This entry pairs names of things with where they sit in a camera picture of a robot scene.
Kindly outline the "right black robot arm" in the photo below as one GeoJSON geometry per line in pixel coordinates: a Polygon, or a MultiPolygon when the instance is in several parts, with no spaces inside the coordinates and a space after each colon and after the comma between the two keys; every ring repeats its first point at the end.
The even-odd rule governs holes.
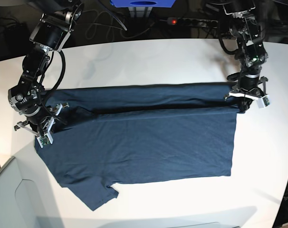
{"type": "Polygon", "coordinates": [[[29,37],[34,46],[23,59],[18,84],[8,90],[8,102],[26,117],[25,121],[17,123],[15,130],[23,128],[38,139],[46,139],[54,121],[62,121],[56,116],[60,109],[46,107],[46,101],[63,79],[66,62],[62,48],[82,14],[84,4],[80,0],[30,0],[28,5],[40,10],[42,17],[29,37]],[[42,82],[52,61],[50,52],[60,54],[62,71],[57,83],[43,98],[42,82]]]}

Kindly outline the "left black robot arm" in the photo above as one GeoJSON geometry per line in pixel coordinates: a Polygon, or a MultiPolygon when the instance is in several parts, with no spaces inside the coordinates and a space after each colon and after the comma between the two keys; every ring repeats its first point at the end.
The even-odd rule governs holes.
{"type": "Polygon", "coordinates": [[[270,105],[269,95],[266,92],[268,78],[261,76],[260,73],[268,54],[261,38],[260,25],[251,12],[256,7],[255,3],[252,0],[220,0],[219,5],[223,7],[224,13],[218,21],[218,40],[223,51],[234,55],[241,64],[239,72],[227,76],[229,82],[236,84],[225,98],[238,98],[241,113],[246,112],[253,101],[257,102],[259,108],[265,108],[270,105]],[[225,15],[231,16],[228,29],[236,38],[238,46],[234,51],[227,50],[222,39],[221,24],[225,15]]]}

